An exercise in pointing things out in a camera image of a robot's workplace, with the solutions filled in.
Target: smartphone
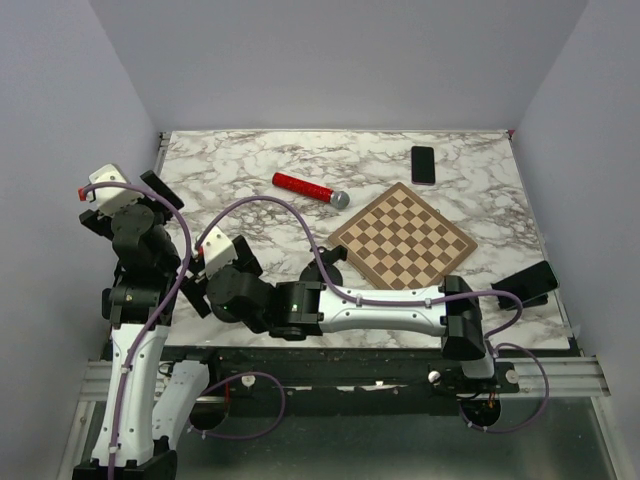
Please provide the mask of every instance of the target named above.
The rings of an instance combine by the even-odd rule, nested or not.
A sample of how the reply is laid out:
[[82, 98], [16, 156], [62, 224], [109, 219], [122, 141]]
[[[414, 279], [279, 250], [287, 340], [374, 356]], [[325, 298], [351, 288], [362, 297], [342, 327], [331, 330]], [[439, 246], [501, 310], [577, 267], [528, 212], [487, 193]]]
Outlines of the smartphone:
[[411, 147], [411, 183], [435, 185], [436, 161], [432, 147]]

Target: gray floor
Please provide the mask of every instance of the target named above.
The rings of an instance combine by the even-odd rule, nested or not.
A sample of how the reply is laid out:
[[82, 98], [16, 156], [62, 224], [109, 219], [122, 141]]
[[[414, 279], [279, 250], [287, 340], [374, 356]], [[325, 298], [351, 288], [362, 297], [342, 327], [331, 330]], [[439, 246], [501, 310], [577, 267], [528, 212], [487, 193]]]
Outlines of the gray floor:
[[[499, 425], [529, 415], [536, 402], [503, 402]], [[249, 433], [268, 419], [233, 419]], [[614, 479], [589, 399], [553, 400], [516, 434], [468, 430], [459, 418], [428, 416], [287, 417], [251, 442], [185, 434], [178, 480], [275, 479]]]

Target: back wall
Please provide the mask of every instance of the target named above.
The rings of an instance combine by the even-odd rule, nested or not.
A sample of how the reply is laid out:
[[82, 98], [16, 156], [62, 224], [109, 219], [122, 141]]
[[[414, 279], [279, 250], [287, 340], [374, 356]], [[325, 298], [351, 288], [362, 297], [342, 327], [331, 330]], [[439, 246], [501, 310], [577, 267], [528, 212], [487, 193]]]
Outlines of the back wall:
[[515, 128], [586, 0], [92, 0], [155, 125]]

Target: white marble surface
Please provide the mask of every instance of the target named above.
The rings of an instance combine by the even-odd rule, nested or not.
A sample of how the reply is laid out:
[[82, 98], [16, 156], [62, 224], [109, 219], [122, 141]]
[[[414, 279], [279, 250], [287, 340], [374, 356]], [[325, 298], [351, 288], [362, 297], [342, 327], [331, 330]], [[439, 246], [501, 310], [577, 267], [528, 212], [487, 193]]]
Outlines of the white marble surface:
[[[435, 186], [411, 185], [409, 150], [414, 145], [435, 148]], [[351, 204], [338, 211], [275, 188], [271, 177], [276, 171], [346, 190]], [[453, 272], [474, 290], [489, 288], [490, 282], [543, 258], [511, 146], [503, 133], [174, 132], [161, 177], [184, 200], [183, 213], [194, 235], [234, 200], [273, 195], [302, 212], [318, 244], [328, 246], [332, 232], [401, 181], [478, 243], [478, 249]], [[278, 205], [245, 205], [220, 226], [231, 238], [245, 236], [267, 281], [295, 280], [311, 260], [302, 229]], [[182, 252], [184, 242], [174, 222], [169, 231]], [[372, 288], [350, 265], [341, 263], [339, 268], [345, 286]], [[482, 299], [481, 305], [485, 331], [510, 318], [510, 313], [497, 309], [493, 299]], [[552, 295], [546, 306], [525, 310], [514, 327], [494, 339], [529, 348], [568, 348], [566, 336]], [[406, 332], [349, 331], [291, 344], [267, 334], [254, 335], [242, 324], [224, 324], [212, 315], [200, 319], [180, 296], [168, 344], [380, 348], [439, 347], [440, 340]]]

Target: checkered board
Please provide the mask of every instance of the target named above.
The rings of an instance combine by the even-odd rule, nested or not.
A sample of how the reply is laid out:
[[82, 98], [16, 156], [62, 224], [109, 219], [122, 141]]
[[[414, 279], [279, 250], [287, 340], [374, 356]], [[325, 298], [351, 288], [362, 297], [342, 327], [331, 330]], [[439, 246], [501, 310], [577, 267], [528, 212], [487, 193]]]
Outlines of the checkered board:
[[373, 285], [428, 287], [478, 245], [402, 183], [380, 195], [329, 237]]

